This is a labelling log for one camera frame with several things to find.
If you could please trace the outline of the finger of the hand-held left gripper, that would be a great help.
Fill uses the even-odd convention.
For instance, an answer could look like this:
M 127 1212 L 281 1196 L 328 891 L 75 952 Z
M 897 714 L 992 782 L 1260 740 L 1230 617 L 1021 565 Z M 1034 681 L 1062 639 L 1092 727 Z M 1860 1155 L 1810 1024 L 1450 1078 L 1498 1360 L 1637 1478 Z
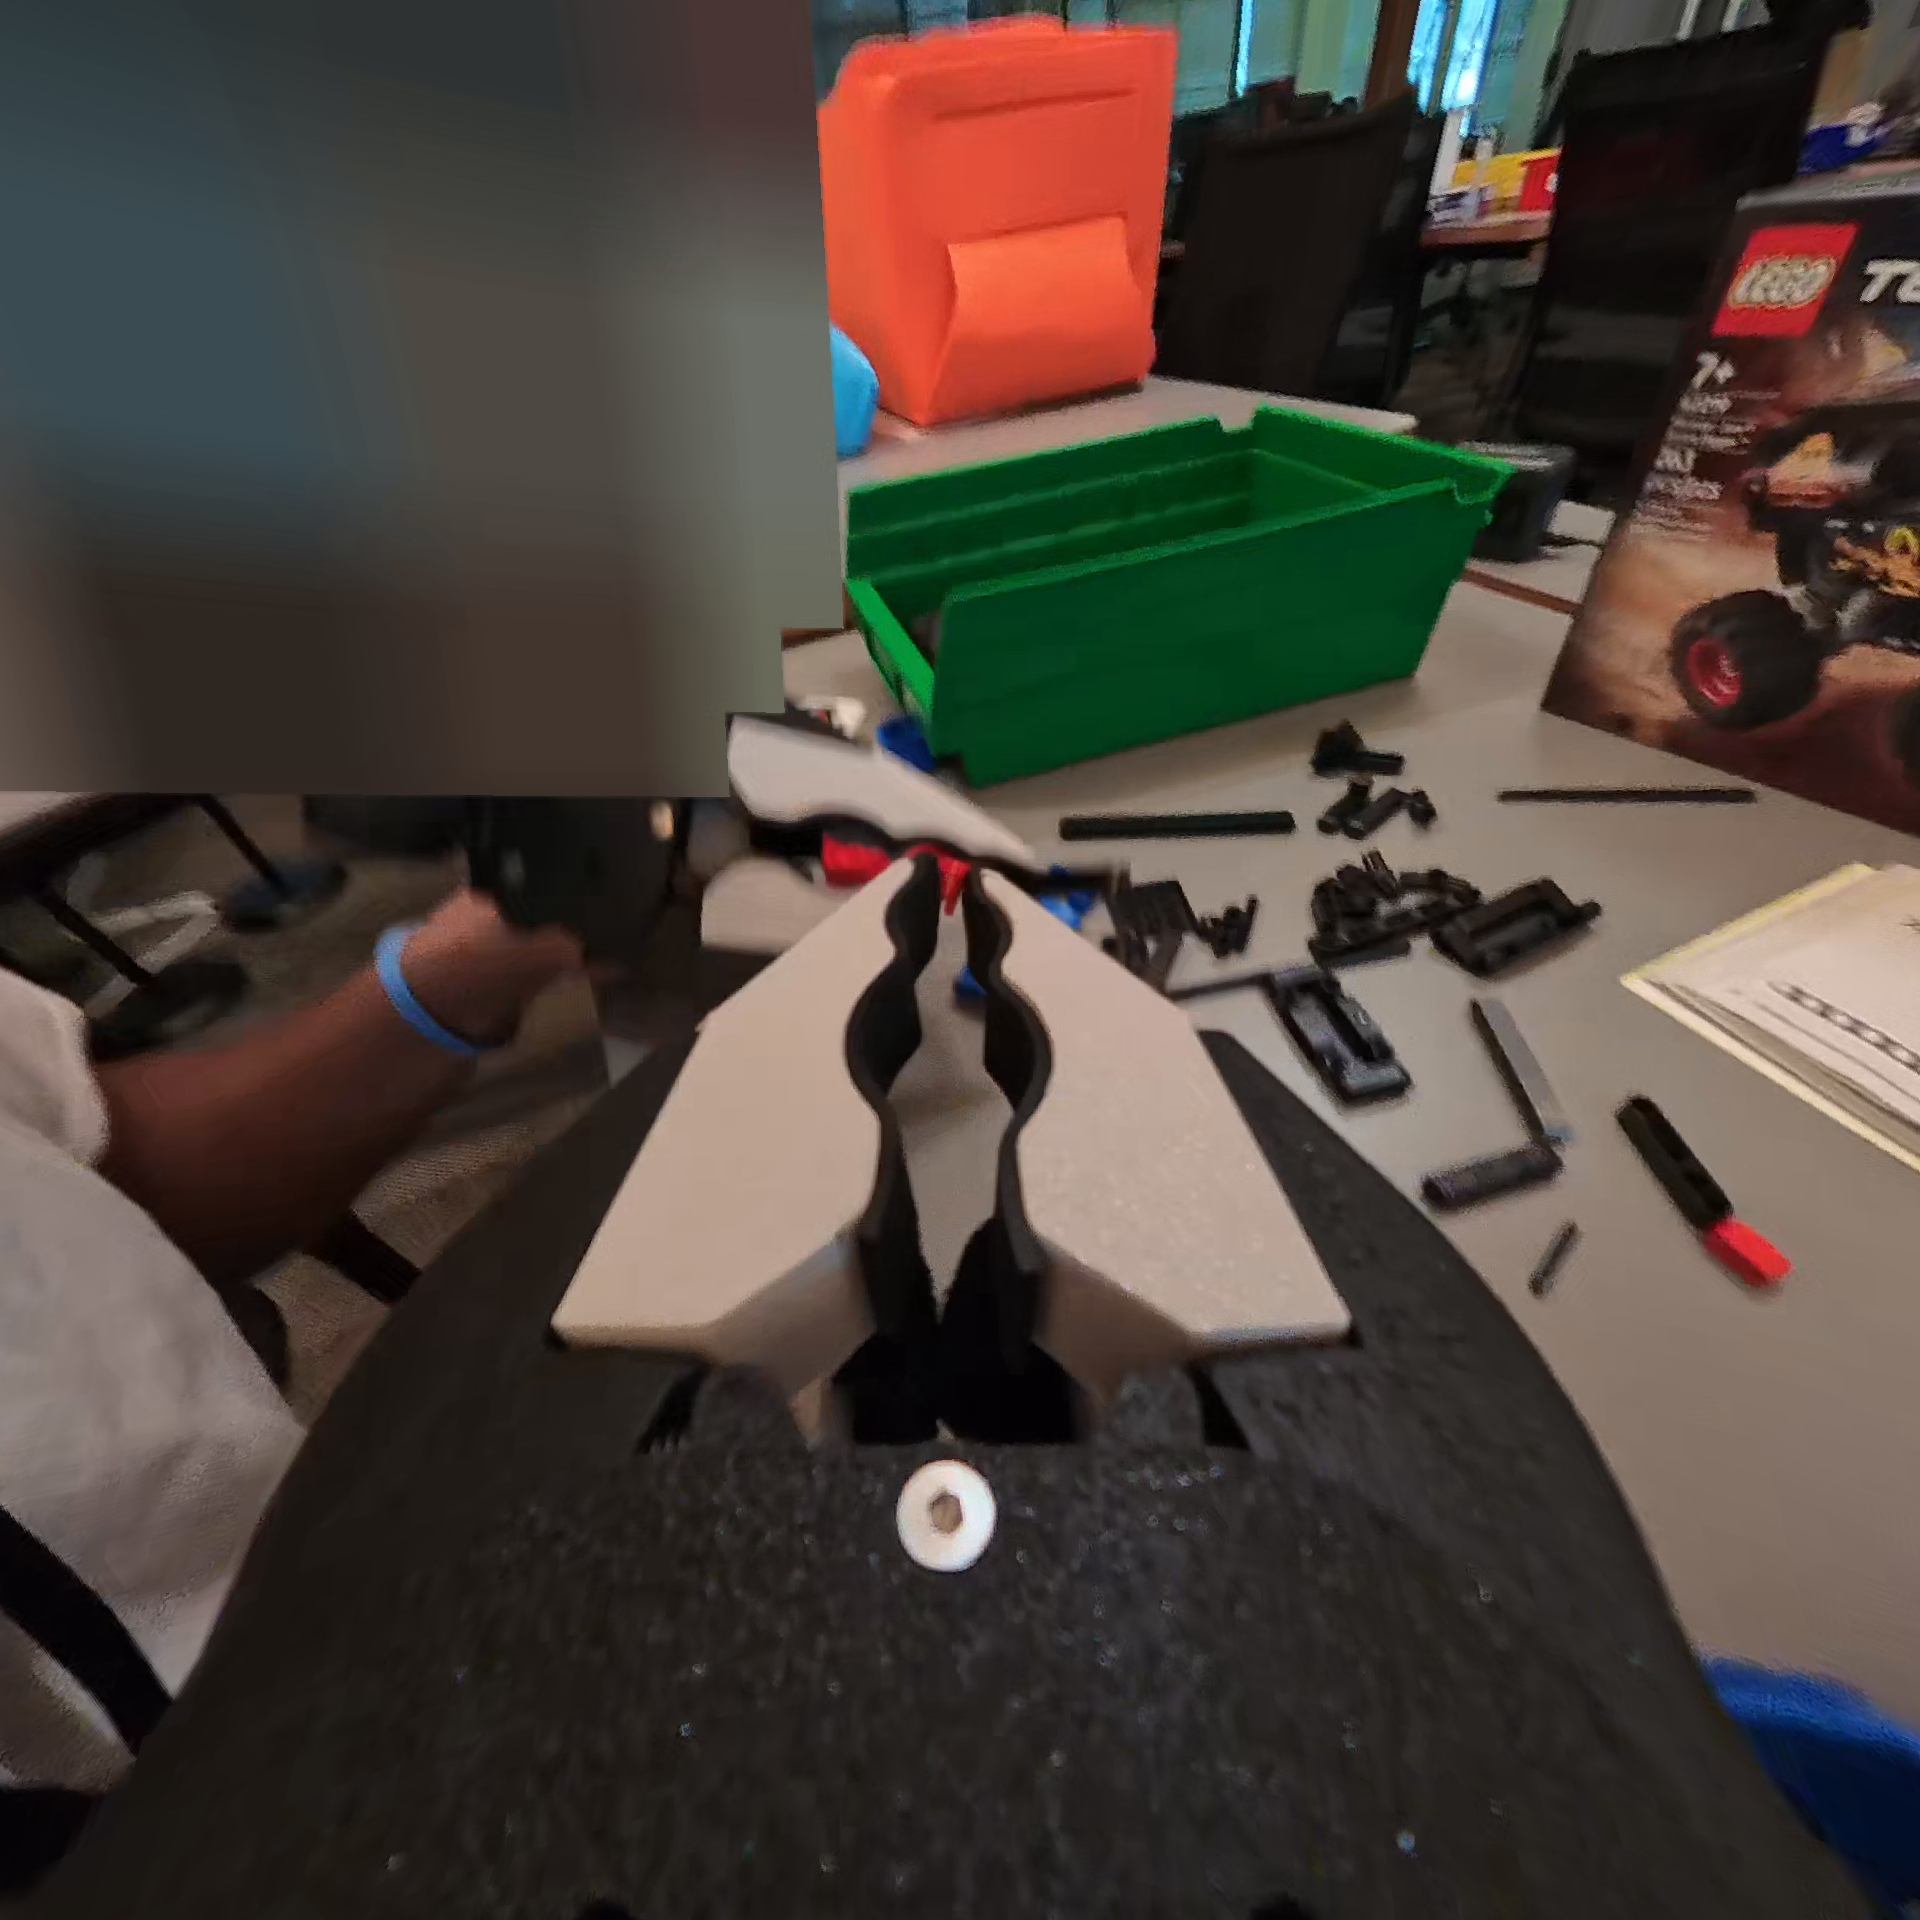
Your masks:
M 884 749 L 788 716 L 737 716 L 728 727 L 732 799 L 761 830 L 867 831 L 882 845 L 941 845 L 960 856 L 1040 869 L 1013 827 L 946 782 Z

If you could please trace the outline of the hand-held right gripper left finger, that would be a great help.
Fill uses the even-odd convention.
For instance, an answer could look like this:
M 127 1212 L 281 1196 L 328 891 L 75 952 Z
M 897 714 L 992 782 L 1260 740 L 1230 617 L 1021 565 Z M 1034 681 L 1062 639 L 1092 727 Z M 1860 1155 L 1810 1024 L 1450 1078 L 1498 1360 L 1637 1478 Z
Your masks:
M 859 1444 L 935 1437 L 939 1305 L 895 1090 L 941 940 L 888 863 L 700 1024 L 551 1319 L 576 1351 L 834 1389 Z

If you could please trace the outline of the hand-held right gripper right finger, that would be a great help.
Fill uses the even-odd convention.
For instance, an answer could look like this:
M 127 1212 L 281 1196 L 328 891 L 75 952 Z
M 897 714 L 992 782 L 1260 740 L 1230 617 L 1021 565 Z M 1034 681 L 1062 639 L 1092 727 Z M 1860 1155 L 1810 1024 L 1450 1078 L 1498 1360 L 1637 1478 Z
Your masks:
M 1202 1034 L 1006 875 L 962 891 L 1008 1106 L 960 1259 L 968 1409 L 1349 1339 L 1355 1317 Z

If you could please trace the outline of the red lego piece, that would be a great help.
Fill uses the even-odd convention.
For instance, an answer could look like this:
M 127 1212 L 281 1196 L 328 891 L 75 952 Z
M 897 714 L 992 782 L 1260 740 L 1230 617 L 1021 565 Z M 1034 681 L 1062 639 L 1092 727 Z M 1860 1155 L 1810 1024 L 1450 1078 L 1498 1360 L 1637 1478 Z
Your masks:
M 941 911 L 950 918 L 962 899 L 973 861 L 932 842 L 891 848 L 828 834 L 822 837 L 821 868 L 831 888 L 854 891 L 873 883 L 900 859 L 913 858 L 931 858 L 935 861 L 939 869 Z

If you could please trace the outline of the person's left forearm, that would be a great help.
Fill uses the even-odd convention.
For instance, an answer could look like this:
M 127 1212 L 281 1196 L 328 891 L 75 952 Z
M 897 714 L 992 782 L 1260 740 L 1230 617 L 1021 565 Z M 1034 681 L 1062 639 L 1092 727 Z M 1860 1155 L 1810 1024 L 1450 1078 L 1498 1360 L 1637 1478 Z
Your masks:
M 335 1225 L 476 1062 L 416 1037 L 366 963 L 233 1044 L 100 1067 L 104 1177 L 211 1284 L 240 1284 Z

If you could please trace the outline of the short black lego beam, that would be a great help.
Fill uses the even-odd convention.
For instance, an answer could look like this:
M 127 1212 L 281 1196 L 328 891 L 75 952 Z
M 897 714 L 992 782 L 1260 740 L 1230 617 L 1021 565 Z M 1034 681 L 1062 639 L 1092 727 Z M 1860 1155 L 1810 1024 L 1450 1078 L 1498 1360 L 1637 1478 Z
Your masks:
M 1435 1212 L 1468 1212 L 1533 1187 L 1547 1187 L 1565 1168 L 1565 1155 L 1555 1143 L 1527 1142 L 1498 1153 L 1430 1169 L 1420 1180 L 1420 1197 Z

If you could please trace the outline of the long black lego axle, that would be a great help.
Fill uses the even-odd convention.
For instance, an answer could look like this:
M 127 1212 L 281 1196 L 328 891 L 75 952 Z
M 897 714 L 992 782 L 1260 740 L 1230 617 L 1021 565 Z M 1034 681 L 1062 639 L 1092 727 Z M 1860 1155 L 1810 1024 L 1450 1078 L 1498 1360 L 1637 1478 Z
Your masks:
M 1072 845 L 1291 837 L 1297 830 L 1294 814 L 1284 807 L 1082 812 L 1058 820 L 1058 837 Z

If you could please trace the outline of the pile of black lego pieces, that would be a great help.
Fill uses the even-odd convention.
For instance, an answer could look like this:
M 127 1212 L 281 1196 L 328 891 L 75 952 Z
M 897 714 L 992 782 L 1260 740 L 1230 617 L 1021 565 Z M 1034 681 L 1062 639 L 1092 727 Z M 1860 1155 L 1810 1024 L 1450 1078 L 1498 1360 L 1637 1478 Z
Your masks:
M 1106 891 L 1106 952 L 1179 1003 L 1260 996 L 1338 1106 L 1377 1106 L 1411 1093 L 1412 1075 L 1381 1021 L 1343 981 L 1347 974 L 1409 957 L 1427 942 L 1457 969 L 1492 981 L 1584 938 L 1603 904 L 1576 897 L 1548 875 L 1488 893 L 1446 868 L 1396 868 L 1373 837 L 1396 817 L 1428 830 L 1437 805 L 1424 788 L 1383 785 L 1381 778 L 1402 772 L 1404 758 L 1374 752 L 1350 724 L 1320 733 L 1311 767 L 1319 778 L 1347 778 L 1314 827 L 1368 845 L 1314 883 L 1305 961 L 1168 983 L 1186 942 L 1208 948 L 1217 961 L 1244 956 L 1260 908 L 1248 893 L 1201 915 L 1173 880 L 1114 881 Z

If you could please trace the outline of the person's left hand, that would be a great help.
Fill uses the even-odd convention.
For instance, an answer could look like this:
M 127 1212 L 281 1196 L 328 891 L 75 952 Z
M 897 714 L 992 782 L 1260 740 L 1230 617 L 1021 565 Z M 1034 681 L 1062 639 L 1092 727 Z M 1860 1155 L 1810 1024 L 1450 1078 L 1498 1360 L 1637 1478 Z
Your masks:
M 582 940 L 564 925 L 527 927 L 478 889 L 461 889 L 407 945 L 420 1003 L 452 1034 L 495 1047 L 516 1037 L 528 1007 L 586 969 Z

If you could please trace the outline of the blue wristband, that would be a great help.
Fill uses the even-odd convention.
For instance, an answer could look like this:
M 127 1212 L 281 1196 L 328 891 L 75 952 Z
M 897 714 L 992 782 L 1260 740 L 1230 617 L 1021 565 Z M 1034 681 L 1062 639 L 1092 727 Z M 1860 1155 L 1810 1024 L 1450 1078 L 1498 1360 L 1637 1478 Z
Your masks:
M 416 993 L 408 969 L 407 954 L 420 932 L 420 922 L 386 925 L 372 948 L 372 972 L 389 1007 L 422 1044 L 439 1052 L 474 1062 L 496 1050 L 496 1042 L 483 1039 L 445 1024 Z

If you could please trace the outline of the green plastic bin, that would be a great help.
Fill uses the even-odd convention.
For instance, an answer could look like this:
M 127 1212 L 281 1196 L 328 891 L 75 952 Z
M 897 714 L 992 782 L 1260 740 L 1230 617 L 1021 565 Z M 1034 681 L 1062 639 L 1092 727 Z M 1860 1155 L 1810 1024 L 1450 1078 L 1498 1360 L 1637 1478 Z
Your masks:
M 1412 678 L 1511 475 L 1265 403 L 861 486 L 845 588 L 985 788 Z

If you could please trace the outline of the white shirt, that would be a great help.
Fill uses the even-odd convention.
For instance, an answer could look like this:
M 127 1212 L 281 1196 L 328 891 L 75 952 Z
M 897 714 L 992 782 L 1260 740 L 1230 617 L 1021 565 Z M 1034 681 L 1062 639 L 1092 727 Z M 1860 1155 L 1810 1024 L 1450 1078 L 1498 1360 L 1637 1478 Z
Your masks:
M 84 1018 L 2 981 L 5 1785 L 98 1792 L 199 1666 L 305 1432 L 103 1172 Z

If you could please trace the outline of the instruction booklet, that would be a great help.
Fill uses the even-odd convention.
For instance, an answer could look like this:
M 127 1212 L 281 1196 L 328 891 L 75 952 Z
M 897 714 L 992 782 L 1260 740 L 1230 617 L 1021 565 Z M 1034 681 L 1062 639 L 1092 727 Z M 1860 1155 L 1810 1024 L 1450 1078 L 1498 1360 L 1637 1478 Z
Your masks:
M 1918 872 L 1854 861 L 1625 972 L 1623 987 L 1918 1168 Z

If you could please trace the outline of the black office chair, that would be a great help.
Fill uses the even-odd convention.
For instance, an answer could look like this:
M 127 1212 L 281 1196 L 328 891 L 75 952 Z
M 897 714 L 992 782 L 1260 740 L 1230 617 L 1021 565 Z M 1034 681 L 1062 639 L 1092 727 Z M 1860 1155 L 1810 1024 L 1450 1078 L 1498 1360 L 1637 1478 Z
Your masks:
M 1268 123 L 1222 113 L 1182 159 L 1154 371 L 1383 406 L 1435 143 L 1412 91 Z
M 1737 210 L 1796 175 L 1830 45 L 1860 19 L 1854 4 L 1770 4 L 1759 25 L 1573 62 L 1501 426 L 1570 452 L 1575 487 L 1612 492 L 1666 418 Z

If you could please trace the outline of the small black device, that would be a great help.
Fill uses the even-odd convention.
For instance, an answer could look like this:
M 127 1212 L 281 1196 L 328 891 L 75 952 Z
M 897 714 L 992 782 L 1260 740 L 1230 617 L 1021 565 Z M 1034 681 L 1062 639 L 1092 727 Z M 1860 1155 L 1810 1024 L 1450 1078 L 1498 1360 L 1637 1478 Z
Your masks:
M 1490 515 L 1475 538 L 1480 563 L 1533 563 L 1551 542 L 1555 515 L 1570 492 L 1579 452 L 1569 444 L 1461 439 L 1454 445 L 1507 467 Z

